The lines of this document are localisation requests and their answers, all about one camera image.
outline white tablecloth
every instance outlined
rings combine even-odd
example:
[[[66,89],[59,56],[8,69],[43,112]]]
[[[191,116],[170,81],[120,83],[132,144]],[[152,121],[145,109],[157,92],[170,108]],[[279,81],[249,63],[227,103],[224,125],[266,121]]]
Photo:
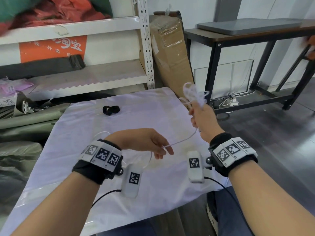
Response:
[[[102,107],[105,105],[118,105],[121,110],[118,114],[106,116],[102,113]],[[185,139],[195,131],[187,109],[169,88],[118,95],[70,106],[54,126],[0,236],[10,235],[70,174],[79,154],[95,134],[141,127],[154,128],[166,137],[169,143]],[[104,138],[106,135],[107,133],[104,133],[98,137]],[[137,198],[124,198],[116,192],[102,198],[90,211],[81,235],[91,235],[163,214],[201,194],[221,189],[211,181],[192,184],[187,178],[186,152],[198,150],[202,155],[209,155],[208,146],[197,132],[189,140],[173,146],[175,155],[166,155],[163,160],[153,157],[145,168]],[[138,164],[145,165],[150,153],[127,150],[123,155],[127,164],[136,159]],[[230,186],[229,180],[216,171],[205,172],[223,185]],[[120,189],[120,186],[119,177],[105,180],[96,198],[110,190]]]

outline cardboard box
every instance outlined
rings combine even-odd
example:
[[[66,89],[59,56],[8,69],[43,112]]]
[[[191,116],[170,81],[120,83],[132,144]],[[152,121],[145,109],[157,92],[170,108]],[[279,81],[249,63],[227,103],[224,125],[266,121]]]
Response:
[[[181,20],[150,16],[152,52],[161,79],[177,97],[184,97],[184,83],[193,83]]]

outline shelf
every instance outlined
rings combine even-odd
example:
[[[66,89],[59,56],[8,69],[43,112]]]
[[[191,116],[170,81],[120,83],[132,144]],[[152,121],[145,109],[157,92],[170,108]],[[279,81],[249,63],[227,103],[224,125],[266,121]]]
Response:
[[[39,27],[18,28],[0,37],[0,45],[140,29],[139,17],[122,17]]]
[[[147,83],[139,59],[87,66],[82,70],[29,79],[34,85],[22,91],[33,101]],[[14,105],[14,96],[0,96],[0,106]]]

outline orange poster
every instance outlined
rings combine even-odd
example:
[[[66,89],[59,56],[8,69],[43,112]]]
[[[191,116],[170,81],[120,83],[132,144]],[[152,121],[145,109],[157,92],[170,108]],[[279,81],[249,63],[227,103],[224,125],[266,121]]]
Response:
[[[19,43],[21,63],[81,55],[84,59],[87,35]]]

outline black hair tie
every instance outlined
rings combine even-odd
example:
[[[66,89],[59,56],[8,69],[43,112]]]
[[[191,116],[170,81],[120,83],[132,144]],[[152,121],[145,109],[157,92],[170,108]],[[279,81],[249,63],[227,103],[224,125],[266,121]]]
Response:
[[[112,115],[113,113],[118,113],[120,111],[120,108],[118,106],[104,106],[103,107],[103,113],[107,116]]]

